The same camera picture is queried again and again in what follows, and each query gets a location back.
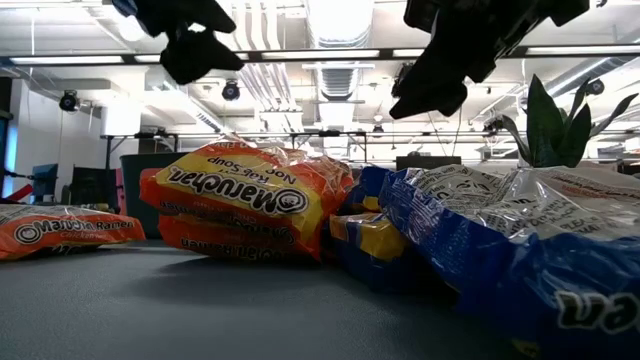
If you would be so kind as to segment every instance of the ceiling duct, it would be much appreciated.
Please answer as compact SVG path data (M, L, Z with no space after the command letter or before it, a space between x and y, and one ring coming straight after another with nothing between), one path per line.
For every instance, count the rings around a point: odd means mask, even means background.
M620 39L617 43L640 43L640 29L632 31L629 35ZM553 98L557 98L574 89L577 89L578 87L580 87L580 85L582 85L582 83L587 80L587 78L590 78L592 80L597 79L605 74L619 69L620 67L628 64L635 59L636 57L633 56L588 59L573 67L569 71L563 73L562 75L556 77L555 79L547 82L545 84L545 88L549 92L549 95L551 95ZM501 99L500 102L495 104L493 109L495 109L496 111L507 109L515 104L516 98L516 96L505 96L503 99ZM472 121L480 118L482 115L489 113L488 110L489 109L485 109L483 112L479 113L472 119Z
M366 47L373 21L373 0L306 0L306 8L309 36L316 49ZM317 72L320 92L330 101L348 100L359 77L359 69Z

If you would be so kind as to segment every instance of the gray table surface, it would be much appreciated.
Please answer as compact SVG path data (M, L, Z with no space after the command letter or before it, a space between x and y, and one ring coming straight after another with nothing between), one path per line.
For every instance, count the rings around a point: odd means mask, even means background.
M0 359L521 359L430 297L331 267L121 248L0 264Z

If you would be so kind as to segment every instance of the maruchan ramen bag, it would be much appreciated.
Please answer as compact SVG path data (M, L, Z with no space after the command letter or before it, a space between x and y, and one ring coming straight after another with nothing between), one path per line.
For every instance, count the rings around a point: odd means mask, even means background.
M190 215L160 215L158 229L167 245L217 259L257 262L313 260L299 242L284 242Z
M134 240L144 240L144 232L130 217L70 206L0 205L0 260Z
M352 184L349 167L329 157L231 142L202 147L143 178L140 198L165 213L297 242L319 259L322 223Z

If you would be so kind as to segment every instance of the pipe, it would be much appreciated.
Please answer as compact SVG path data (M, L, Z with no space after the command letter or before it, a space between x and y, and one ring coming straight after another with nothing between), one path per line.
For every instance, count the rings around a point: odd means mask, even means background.
M484 109L480 110L480 112L474 116L473 118L469 119L469 126L473 125L473 122L476 121L478 118L484 116L486 113L488 113L489 111L493 110L493 108L498 105L500 102L502 102L502 100L510 97L510 96L514 96L522 91L524 91L524 89L526 88L526 85L516 85L514 88L512 88L511 90L507 91L506 94L502 95L501 97L499 97L496 101L492 102L491 104L489 104L487 107L485 107Z
M244 72L243 71L238 71L237 75L238 75L238 78L240 80L242 80L242 82L246 86L246 88L249 91L249 93L251 94L251 96L253 96L253 98L256 101L258 101L258 103L260 103L262 105L262 109L264 110L265 109L265 104L260 100L260 96L256 93L255 88L249 83L249 80L247 80Z
M247 25L246 25L246 16L247 16L247 8L243 0L239 0L236 4L236 23L237 28L235 31L235 38L238 46L240 46L241 50L251 50L251 45L249 44L249 40L247 38ZM255 87L255 91L259 94L262 100L266 100L270 106L267 106L265 109L277 109L278 103L273 98L273 94L270 96L271 89L268 85L265 86L266 81L264 79L260 79L255 72L255 64L245 66L242 71L246 74L246 79L249 80L247 84L251 84L250 86Z
M271 24L269 24L268 20L269 19L267 19L267 29L269 28L269 26L272 26ZM267 49L267 45L265 45L264 39L262 38L262 5L260 4L259 0L251 0L251 41L258 50ZM276 87L276 91L278 92L280 103L284 108L289 108L289 104L285 97L284 90L282 89L282 85L280 84L278 77L275 75L273 64L262 64L258 66L262 70L261 73L267 72L271 76L271 79L273 80L273 83Z
M278 13L275 2L267 1L265 6L267 11L267 42L272 50L281 50L282 47L280 46L280 41L278 41ZM273 77L273 79L280 83L284 96L289 103L289 108L295 109L298 105L293 97L291 84L289 83L289 77L284 64L278 63L273 66L276 73L276 77Z
M620 39L618 43L640 43L640 29L636 29L630 35ZM608 57L600 60L588 59L556 77L555 79L549 81L547 84L545 84L545 87L549 89L549 95L557 98L573 89L578 88L580 85L582 85L582 83L586 81L587 78L591 78L591 80L597 79L605 74L619 69L620 67L628 64L634 59L636 58L633 56ZM499 104L496 104L494 108L496 111L504 111L514 104L515 101L510 101L499 108Z
M238 71L237 74L238 74L238 77L240 77L240 79L242 80L242 82L247 86L247 88L251 88L249 92L252 92L254 99L258 101L260 104L262 104L262 108L264 110L271 109L271 103L264 96L264 94L262 94L262 91L260 91L260 86L256 82L256 79L252 77L251 74L249 73L249 68L245 67L242 70Z

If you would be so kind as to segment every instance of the maruchan logo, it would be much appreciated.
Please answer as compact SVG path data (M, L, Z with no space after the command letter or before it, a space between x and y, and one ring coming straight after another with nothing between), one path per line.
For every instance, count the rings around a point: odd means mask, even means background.
M18 226L14 238L23 245L32 245L40 241L45 234L58 231L94 230L92 223L80 220L43 220Z
M240 200L256 211L267 214L295 214L309 206L307 195L298 189L269 191L255 184L247 184L218 174L186 172L176 166L170 169L167 182L191 188L194 193L216 194L229 200Z
M18 226L13 233L13 237L20 244L33 245L49 233L63 231L112 231L130 229L134 226L135 224L131 221L98 221L96 223L90 223L81 220L43 220Z

